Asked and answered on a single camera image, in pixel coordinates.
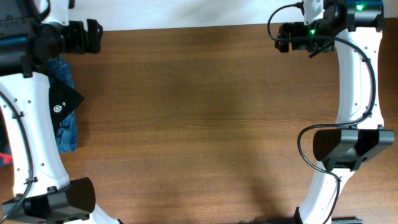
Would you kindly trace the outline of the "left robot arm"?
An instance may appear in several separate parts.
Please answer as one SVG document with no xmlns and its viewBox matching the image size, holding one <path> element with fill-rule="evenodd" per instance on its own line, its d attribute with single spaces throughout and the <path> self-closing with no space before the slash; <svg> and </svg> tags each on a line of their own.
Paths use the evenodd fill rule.
<svg viewBox="0 0 398 224">
<path fill-rule="evenodd" d="M 2 220 L 116 223 L 96 203 L 92 181 L 70 180 L 57 149 L 47 62 L 62 53 L 96 54 L 102 26 L 71 21 L 75 3 L 1 2 L 1 113 L 14 166 L 14 197 Z"/>
</svg>

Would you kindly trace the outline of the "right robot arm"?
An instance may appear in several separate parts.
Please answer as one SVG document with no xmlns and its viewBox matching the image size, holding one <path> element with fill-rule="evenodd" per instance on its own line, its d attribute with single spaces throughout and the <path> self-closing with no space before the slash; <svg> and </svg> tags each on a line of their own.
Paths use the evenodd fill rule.
<svg viewBox="0 0 398 224">
<path fill-rule="evenodd" d="M 379 106 L 377 66 L 384 28 L 381 0 L 300 1 L 301 22 L 287 22 L 274 37 L 282 53 L 305 50 L 311 57 L 336 52 L 339 106 L 336 121 L 315 124 L 311 167 L 315 175 L 296 208 L 293 223 L 332 223 L 343 187 L 361 164 L 394 143 Z"/>
</svg>

